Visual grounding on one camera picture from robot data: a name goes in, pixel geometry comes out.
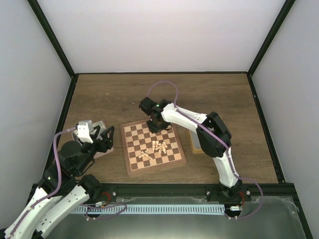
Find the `black frame edge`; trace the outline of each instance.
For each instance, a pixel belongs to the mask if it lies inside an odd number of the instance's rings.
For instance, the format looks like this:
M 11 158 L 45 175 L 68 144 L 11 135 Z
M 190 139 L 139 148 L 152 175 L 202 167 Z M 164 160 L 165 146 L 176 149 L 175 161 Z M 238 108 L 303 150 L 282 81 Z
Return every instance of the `black frame edge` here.
M 293 183 L 261 183 L 264 196 L 270 197 L 291 197 L 298 207 L 298 217 L 302 224 L 306 238 L 313 239 L 308 222 L 300 204 L 298 194 Z M 250 191 L 250 196 L 260 196 L 258 187 L 255 184 L 243 184 L 242 188 Z M 209 197 L 207 189 L 214 191 L 220 189 L 219 184 L 138 184 L 138 183 L 102 183 L 102 190 L 110 193 L 111 201 L 116 198 L 138 198 L 138 197 Z
M 47 37 L 49 38 L 52 46 L 54 47 L 56 53 L 58 54 L 62 64 L 64 65 L 66 71 L 68 72 L 68 74 L 70 75 L 70 77 L 75 77 L 75 73 L 68 61 L 68 59 L 66 58 L 66 55 L 58 41 L 58 39 L 56 38 L 48 20 L 46 19 L 39 3 L 37 0 L 28 0 L 28 3 L 30 4 L 35 16 L 38 18 L 43 30 L 45 31 Z
M 248 70 L 248 73 L 250 75 L 253 75 L 259 66 L 260 62 L 262 61 L 264 55 L 266 54 L 270 44 L 274 40 L 278 30 L 280 29 L 281 25 L 286 19 L 286 16 L 288 15 L 290 9 L 293 7 L 296 0 L 286 0 L 284 5 L 282 6 L 281 10 L 279 11 L 276 20 L 274 21 L 274 24 L 270 28 L 261 48 L 259 49 L 251 67 Z
M 174 74 L 247 74 L 247 71 L 166 71 L 166 72 L 95 72 L 79 73 L 79 75 L 174 75 Z
M 264 113 L 263 113 L 263 109 L 262 109 L 262 107 L 260 105 L 260 101 L 258 99 L 258 95 L 257 95 L 256 89 L 255 89 L 255 86 L 254 86 L 254 82 L 253 82 L 253 78 L 252 78 L 251 75 L 249 75 L 249 73 L 247 74 L 247 78 L 248 78 L 248 83 L 249 83 L 251 92 L 252 92 L 253 97 L 254 97 L 256 109 L 257 109 L 257 112 L 258 112 L 258 115 L 259 115 L 261 126 L 262 126 L 263 131 L 264 131 L 264 135 L 265 135 L 265 138 L 266 138 L 266 142 L 267 142 L 267 145 L 268 145 L 268 149 L 269 149 L 269 153 L 270 153 L 271 159 L 273 161 L 273 165 L 274 165 L 274 169 L 275 169 L 275 173 L 276 173 L 278 182 L 279 183 L 285 183 L 286 182 L 285 176 L 284 176 L 283 170 L 281 168 L 281 165 L 280 165 L 277 153 L 276 153 L 276 149 L 275 149 L 273 140 L 271 138 L 268 126 L 267 126 L 267 122 L 266 122 L 266 119 L 265 119 L 265 116 L 264 116 Z
M 55 134 L 58 132 L 61 132 L 63 130 L 66 116 L 67 116 L 69 108 L 70 108 L 70 104 L 72 101 L 73 93 L 74 93 L 78 78 L 79 78 L 79 74 L 75 74 L 75 77 L 71 78 L 71 82 L 70 82 L 69 89 L 68 89 L 68 92 L 67 92 L 66 97 L 65 97 L 65 101 L 64 101 L 63 108 L 62 108 L 62 111 L 60 114 L 58 125 L 57 125 L 56 130 L 55 130 Z M 60 140 L 60 137 L 57 138 L 57 141 L 56 141 L 57 145 L 59 143 L 59 140 Z M 44 171 L 52 165 L 53 159 L 54 159 L 54 154 L 53 154 L 53 143 L 52 143 L 50 151 L 49 151 L 48 159 L 47 159 L 46 164 L 45 164 Z

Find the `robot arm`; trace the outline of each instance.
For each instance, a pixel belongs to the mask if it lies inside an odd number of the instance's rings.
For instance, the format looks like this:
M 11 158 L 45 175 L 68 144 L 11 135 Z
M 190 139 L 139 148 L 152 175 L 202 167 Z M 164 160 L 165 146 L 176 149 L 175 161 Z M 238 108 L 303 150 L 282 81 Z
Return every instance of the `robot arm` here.
M 198 124 L 210 129 L 216 136 L 223 140 L 228 145 L 228 154 L 231 156 L 231 134 L 217 113 L 211 112 L 209 115 L 195 113 L 180 107 L 175 108 L 174 104 L 170 101 L 162 100 L 159 103 L 156 103 L 148 97 L 145 97 L 141 101 L 139 107 L 151 118 L 147 124 L 152 133 L 157 133 L 168 128 L 171 123 L 178 124 L 196 133 L 202 150 L 205 154 L 212 157 L 216 164 L 223 194 L 229 199 L 237 197 L 242 182 L 235 177 L 234 174 L 238 176 L 237 172 L 235 171 L 233 173 L 231 169 L 231 165 L 226 155 L 226 148 L 196 123 L 180 114 L 177 110 L 194 119 Z
M 93 175 L 85 175 L 79 183 L 76 178 L 81 176 L 88 164 L 94 160 L 97 152 L 106 152 L 113 146 L 114 127 L 103 132 L 94 131 L 90 120 L 77 124 L 79 139 L 66 142 L 58 152 L 61 165 L 61 187 L 57 194 L 43 200 L 34 207 L 37 201 L 49 195 L 58 185 L 56 164 L 52 164 L 43 174 L 32 199 L 16 221 L 5 230 L 6 239 L 30 239 L 32 235 L 46 238 L 53 228 L 64 219 L 75 207 L 95 199 L 100 194 L 101 184 Z M 21 222 L 22 216 L 29 211 Z

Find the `wooden tabletop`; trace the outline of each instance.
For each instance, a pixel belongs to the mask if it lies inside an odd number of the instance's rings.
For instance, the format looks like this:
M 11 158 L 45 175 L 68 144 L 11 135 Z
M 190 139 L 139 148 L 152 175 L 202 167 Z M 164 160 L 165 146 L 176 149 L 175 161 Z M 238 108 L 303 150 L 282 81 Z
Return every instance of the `wooden tabletop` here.
M 103 120 L 114 126 L 114 151 L 96 159 L 87 171 L 102 183 L 218 183 L 214 161 L 191 151 L 187 130 L 177 126 L 187 159 L 181 166 L 128 176 L 120 125 L 146 119 L 138 108 L 149 88 L 158 81 L 172 81 L 179 90 L 177 105 L 198 112 L 217 112 L 232 134 L 232 155 L 237 172 L 259 183 L 277 183 L 253 96 L 245 74 L 96 74 L 80 75 L 64 129 L 80 120 Z M 154 101 L 173 101 L 175 89 L 158 85 Z M 60 146 L 72 140 L 63 135 Z

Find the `wooden chessboard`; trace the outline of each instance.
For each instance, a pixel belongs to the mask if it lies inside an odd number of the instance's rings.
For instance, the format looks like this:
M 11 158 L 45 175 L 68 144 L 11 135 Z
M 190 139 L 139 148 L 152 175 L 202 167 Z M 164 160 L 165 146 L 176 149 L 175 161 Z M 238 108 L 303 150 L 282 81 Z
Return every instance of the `wooden chessboard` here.
M 176 127 L 159 133 L 151 133 L 146 119 L 121 125 L 121 135 L 128 175 L 135 175 L 163 168 L 184 164 L 186 158 L 181 147 Z M 149 153 L 153 159 L 141 157 L 142 151 L 152 148 L 152 141 L 165 141 L 166 153 Z

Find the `black metal frame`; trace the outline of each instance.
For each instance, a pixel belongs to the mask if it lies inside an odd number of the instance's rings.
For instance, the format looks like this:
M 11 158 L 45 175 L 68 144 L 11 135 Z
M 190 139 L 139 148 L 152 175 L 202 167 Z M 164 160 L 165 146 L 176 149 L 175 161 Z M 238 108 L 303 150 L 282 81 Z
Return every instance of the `black metal frame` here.
M 253 61 L 253 64 L 251 65 L 251 67 L 248 70 L 248 74 L 250 76 L 252 76 L 255 73 L 257 67 L 259 66 L 260 62 L 262 61 L 264 55 L 266 54 L 270 44 L 273 42 L 279 28 L 281 27 L 281 25 L 285 21 L 286 16 L 288 15 L 290 9 L 293 7 L 295 1 L 296 0 L 286 0 L 285 1 L 279 14 L 277 15 L 277 18 L 276 18 L 274 24 L 270 28 L 261 48 L 259 49 L 259 51 L 258 51 L 258 53 Z
M 49 40 L 51 41 L 54 49 L 56 50 L 58 56 L 60 57 L 65 69 L 69 73 L 71 77 L 71 83 L 68 89 L 68 93 L 66 96 L 66 100 L 64 102 L 64 106 L 61 112 L 61 116 L 56 128 L 56 132 L 62 131 L 65 119 L 71 104 L 72 96 L 76 87 L 76 83 L 78 80 L 79 73 L 75 74 L 66 55 L 61 48 L 52 28 L 49 25 L 39 3 L 37 0 L 28 0 L 31 8 L 33 9 L 36 17 L 38 18 L 40 24 L 42 25 L 45 33 L 47 34 Z M 275 38 L 280 26 L 284 22 L 286 16 L 288 15 L 290 9 L 292 8 L 295 0 L 286 0 L 281 11 L 279 12 L 273 26 L 271 27 L 264 43 L 262 44 L 257 56 L 255 57 L 250 69 L 248 72 L 132 72 L 132 73 L 87 73 L 87 74 L 247 74 L 248 82 L 251 87 L 252 95 L 255 100 L 256 108 L 259 114 L 259 118 L 261 121 L 261 125 L 263 127 L 263 131 L 265 134 L 266 142 L 269 148 L 269 152 L 274 164 L 275 172 L 277 175 L 277 179 L 279 184 L 260 184 L 263 193 L 265 196 L 291 196 L 295 205 L 299 208 L 299 218 L 303 225 L 304 232 L 306 237 L 312 239 L 312 234 L 309 229 L 307 220 L 305 218 L 304 212 L 302 210 L 302 206 L 300 204 L 298 195 L 296 193 L 295 187 L 291 183 L 286 183 L 283 171 L 280 166 L 280 162 L 278 160 L 276 150 L 274 148 L 273 141 L 270 136 L 269 129 L 267 127 L 267 123 L 262 111 L 262 107 L 260 105 L 254 83 L 252 80 L 252 75 L 256 71 L 258 65 L 262 61 L 262 58 L 267 52 L 271 42 Z M 47 163 L 45 169 L 48 168 L 49 165 L 53 162 L 53 147 L 49 152 L 49 156 L 47 159 Z M 189 196 L 189 197 L 206 197 L 208 201 L 219 201 L 221 203 L 229 203 L 229 201 L 222 201 L 214 192 L 219 190 L 219 184 L 103 184 L 104 191 L 109 192 L 112 196 L 112 200 L 115 200 L 117 197 L 164 197 L 164 196 Z M 252 184 L 244 184 L 243 188 L 250 191 L 251 196 L 259 196 L 259 190 L 255 185 Z

